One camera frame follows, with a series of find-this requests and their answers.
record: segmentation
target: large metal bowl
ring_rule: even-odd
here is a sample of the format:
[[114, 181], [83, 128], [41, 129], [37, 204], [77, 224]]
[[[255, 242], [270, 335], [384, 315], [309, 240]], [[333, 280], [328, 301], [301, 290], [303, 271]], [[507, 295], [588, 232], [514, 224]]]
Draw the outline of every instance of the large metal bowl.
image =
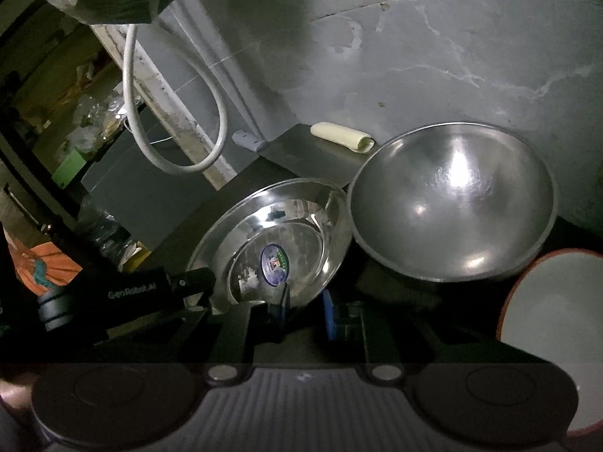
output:
[[321, 180], [297, 178], [228, 210], [201, 239], [188, 270], [213, 270], [210, 300], [218, 312], [240, 301], [270, 300], [282, 281], [291, 305], [301, 307], [331, 280], [351, 241], [345, 193]]
[[384, 144], [352, 181], [358, 243], [410, 277], [460, 282], [507, 275], [538, 253], [557, 215], [557, 187], [522, 139], [464, 122]]

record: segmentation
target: marble wall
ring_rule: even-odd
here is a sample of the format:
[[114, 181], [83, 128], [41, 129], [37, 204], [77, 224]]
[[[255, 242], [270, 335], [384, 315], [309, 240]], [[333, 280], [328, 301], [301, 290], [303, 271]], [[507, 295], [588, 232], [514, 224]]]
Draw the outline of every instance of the marble wall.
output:
[[536, 145], [561, 214], [603, 235], [603, 0], [180, 2], [266, 139], [493, 123]]

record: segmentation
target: red rim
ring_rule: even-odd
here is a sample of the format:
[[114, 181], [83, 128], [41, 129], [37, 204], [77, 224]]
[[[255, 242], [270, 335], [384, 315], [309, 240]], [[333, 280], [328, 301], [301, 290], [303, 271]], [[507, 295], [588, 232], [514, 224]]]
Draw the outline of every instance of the red rim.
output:
[[[496, 326], [496, 339], [498, 341], [500, 341], [500, 342], [502, 341], [500, 339], [501, 333], [502, 333], [502, 324], [504, 323], [505, 315], [507, 314], [507, 309], [509, 307], [509, 303], [511, 302], [511, 299], [513, 298], [513, 295], [515, 294], [515, 291], [519, 287], [519, 284], [521, 284], [521, 282], [523, 282], [523, 280], [528, 276], [528, 274], [532, 270], [534, 270], [538, 265], [540, 265], [542, 262], [545, 262], [548, 259], [554, 258], [554, 257], [556, 257], [558, 255], [565, 255], [567, 253], [584, 253], [584, 254], [587, 254], [587, 255], [594, 255], [594, 256], [596, 256], [598, 258], [603, 258], [603, 255], [601, 253], [597, 253], [596, 251], [592, 251], [590, 249], [584, 249], [584, 248], [563, 248], [563, 249], [558, 249], [558, 250], [552, 251], [550, 253], [547, 253], [546, 255], [542, 256], [541, 258], [539, 258], [535, 262], [533, 262], [524, 271], [524, 273], [521, 275], [521, 277], [519, 277], [519, 279], [517, 280], [517, 282], [515, 282], [515, 285], [513, 286], [513, 288], [509, 292], [509, 295], [505, 299], [505, 303], [503, 304], [502, 310], [500, 311], [500, 316], [498, 318], [498, 324]], [[592, 425], [589, 425], [588, 427], [585, 427], [583, 429], [572, 430], [572, 431], [568, 432], [567, 435], [568, 435], [568, 437], [575, 437], [575, 436], [580, 436], [580, 435], [586, 435], [587, 433], [592, 433], [592, 432], [594, 432], [596, 430], [599, 430], [600, 428], [603, 428], [603, 420], [600, 420], [597, 423], [593, 423]]]

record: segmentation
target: red-rimmed plate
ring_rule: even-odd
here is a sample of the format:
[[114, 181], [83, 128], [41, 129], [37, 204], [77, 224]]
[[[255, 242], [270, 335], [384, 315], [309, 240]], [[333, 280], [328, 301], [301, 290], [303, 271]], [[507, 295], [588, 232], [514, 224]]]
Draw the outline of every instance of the red-rimmed plate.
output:
[[509, 294], [497, 337], [574, 379], [580, 402], [569, 435], [603, 427], [603, 255], [565, 249], [537, 260]]

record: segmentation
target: blue oval label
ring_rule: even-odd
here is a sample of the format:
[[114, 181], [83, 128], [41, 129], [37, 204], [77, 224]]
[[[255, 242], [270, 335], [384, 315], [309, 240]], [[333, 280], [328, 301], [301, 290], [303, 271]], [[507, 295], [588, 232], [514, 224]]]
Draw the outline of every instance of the blue oval label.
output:
[[278, 244], [269, 244], [262, 250], [260, 267], [266, 282], [273, 287], [287, 280], [289, 276], [289, 258]]

